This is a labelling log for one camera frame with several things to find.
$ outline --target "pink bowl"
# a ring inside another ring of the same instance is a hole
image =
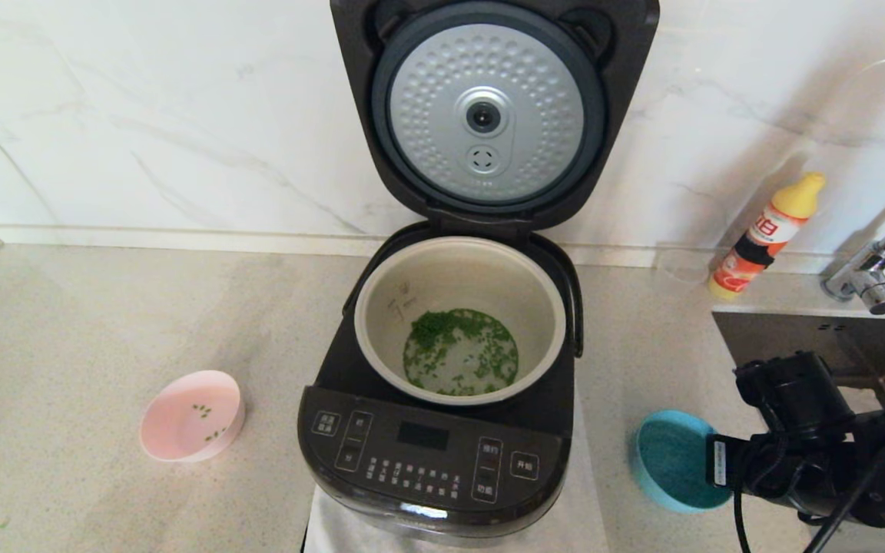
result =
[[[153,459],[197,462],[224,451],[245,422],[241,389],[221,371],[187,374],[145,409],[138,438]]]

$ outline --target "bottle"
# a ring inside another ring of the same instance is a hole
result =
[[[709,291],[723,299],[740,295],[815,213],[822,186],[825,175],[812,172],[777,190],[763,213],[712,273]]]

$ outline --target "kitchen counter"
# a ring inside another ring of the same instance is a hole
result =
[[[366,260],[7,245],[0,251],[0,551],[298,551],[313,480],[296,412]],[[579,267],[576,364],[612,553],[737,551],[731,505],[678,515],[631,479],[628,442],[658,409],[720,432],[764,426],[735,389],[710,312],[864,315],[813,276],[765,274],[740,303],[669,290],[650,270]],[[237,441],[196,465],[151,461],[138,418],[168,382],[232,374]],[[756,551],[804,549],[794,511],[744,500]]]

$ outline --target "blue bowl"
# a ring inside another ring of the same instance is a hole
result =
[[[728,499],[705,481],[705,438],[716,431],[691,414],[665,410],[640,423],[632,452],[635,479],[647,497],[675,512],[702,512]]]

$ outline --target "white inner pot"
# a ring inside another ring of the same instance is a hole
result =
[[[477,396],[447,396],[405,377],[412,323],[427,311],[473,309],[506,326],[519,351],[512,385]],[[371,366],[397,389],[428,402],[476,406],[499,402],[545,374],[565,340],[565,306],[551,277],[513,248],[449,236],[408,246],[382,262],[361,288],[354,329]]]

